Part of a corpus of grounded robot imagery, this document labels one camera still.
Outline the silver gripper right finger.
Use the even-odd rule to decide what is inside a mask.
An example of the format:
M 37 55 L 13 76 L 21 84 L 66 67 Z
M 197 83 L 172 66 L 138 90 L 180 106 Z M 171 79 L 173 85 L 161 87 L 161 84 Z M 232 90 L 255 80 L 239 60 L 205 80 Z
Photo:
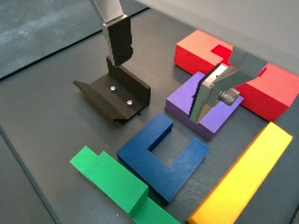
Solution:
M 228 59 L 229 66 L 221 64 L 199 82 L 189 110 L 189 119 L 199 123 L 211 109 L 223 102 L 228 106 L 239 98 L 236 87 L 253 80 L 267 62 L 248 53 L 233 55 Z

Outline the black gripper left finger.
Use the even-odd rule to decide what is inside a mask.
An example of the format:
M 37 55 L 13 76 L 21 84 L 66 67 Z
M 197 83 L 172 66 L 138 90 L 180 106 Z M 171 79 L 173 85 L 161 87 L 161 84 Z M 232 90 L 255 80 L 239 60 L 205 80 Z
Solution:
M 89 0 L 102 24 L 113 65 L 121 66 L 133 55 L 130 19 L 118 0 Z

